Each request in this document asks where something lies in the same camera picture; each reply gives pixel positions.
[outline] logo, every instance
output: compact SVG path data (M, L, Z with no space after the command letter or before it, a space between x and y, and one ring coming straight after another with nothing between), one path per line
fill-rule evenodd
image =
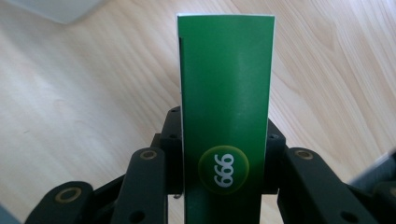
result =
M237 147L212 147L198 163L199 176L204 186L222 195L239 190L248 178L248 171L248 158Z

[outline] green box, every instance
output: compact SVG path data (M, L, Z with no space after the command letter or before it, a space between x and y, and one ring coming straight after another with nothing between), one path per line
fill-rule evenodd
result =
M177 25L186 223L259 223L275 17Z

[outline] white digit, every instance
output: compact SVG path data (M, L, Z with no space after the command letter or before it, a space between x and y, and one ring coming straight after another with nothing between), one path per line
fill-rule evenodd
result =
M214 180L219 187L228 188L233 184L233 155L225 154L221 157L221 161L219 160L219 155L215 155L215 161L218 165L221 166L221 170L217 165L214 166L215 172L218 175L214 176Z

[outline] yellow-green circle outline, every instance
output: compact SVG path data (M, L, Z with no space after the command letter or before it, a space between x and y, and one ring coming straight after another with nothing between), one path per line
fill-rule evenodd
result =
M204 181L204 176L201 174L201 167L202 167L202 165L204 163L204 158L206 158L208 154L210 154L213 151L216 151L216 150L219 150L219 149L224 149L224 148L225 149L229 149L232 152L235 152L236 154L238 154L240 156L240 158L243 159L244 164L245 164L245 176L244 176L243 180L240 182L239 186L237 186L236 189L233 189L232 191L228 191L228 192L217 192L217 191L213 190L210 186L208 186L206 184L206 182ZM201 182L204 184L204 186L207 189L209 189L213 193L217 193L217 194L221 194L221 195L232 194L232 193L236 192L237 190L239 190L245 184L245 182L248 179L249 169L250 169L250 166L249 166L249 162L248 162L248 157L245 155L245 153L241 149L239 149L237 147L232 147L232 146L216 146L216 147L212 147L209 150L207 150L201 156L200 160L198 161L198 175L200 177Z

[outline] wood grain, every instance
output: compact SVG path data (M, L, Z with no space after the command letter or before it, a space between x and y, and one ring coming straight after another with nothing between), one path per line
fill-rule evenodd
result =
M122 175L161 131L180 12L276 15L270 118L343 181L395 148L394 1L109 0L69 25L0 1L0 203L19 220L57 185ZM262 223L281 223L275 201Z

